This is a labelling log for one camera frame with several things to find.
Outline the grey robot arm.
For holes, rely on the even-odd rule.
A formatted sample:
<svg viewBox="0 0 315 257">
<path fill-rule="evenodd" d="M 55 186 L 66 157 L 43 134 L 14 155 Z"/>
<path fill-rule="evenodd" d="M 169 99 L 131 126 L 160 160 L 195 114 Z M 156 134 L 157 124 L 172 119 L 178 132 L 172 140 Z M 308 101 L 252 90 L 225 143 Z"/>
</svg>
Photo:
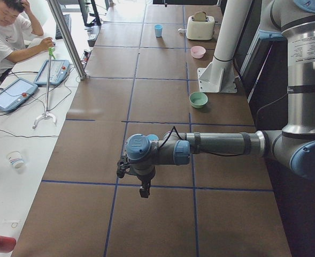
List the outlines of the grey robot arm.
<svg viewBox="0 0 315 257">
<path fill-rule="evenodd" d="M 224 157 L 258 155 L 277 160 L 293 173 L 315 179 L 315 1 L 263 1 L 259 36 L 288 43 L 288 123 L 255 133 L 178 133 L 162 139 L 135 134 L 125 143 L 117 176 L 136 176 L 140 195 L 150 194 L 157 165 L 184 165 L 191 154 Z"/>
</svg>

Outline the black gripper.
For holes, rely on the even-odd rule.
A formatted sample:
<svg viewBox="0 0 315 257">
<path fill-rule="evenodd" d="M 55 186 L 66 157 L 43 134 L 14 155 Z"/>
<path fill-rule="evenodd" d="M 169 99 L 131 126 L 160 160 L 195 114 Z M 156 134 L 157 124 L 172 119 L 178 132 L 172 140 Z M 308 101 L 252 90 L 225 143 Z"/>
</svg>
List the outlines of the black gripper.
<svg viewBox="0 0 315 257">
<path fill-rule="evenodd" d="M 137 175 L 138 179 L 141 181 L 141 187 L 139 189 L 140 196 L 142 198 L 148 198 L 150 195 L 151 180 L 155 176 L 155 171 L 151 171 L 145 175 Z"/>
</svg>

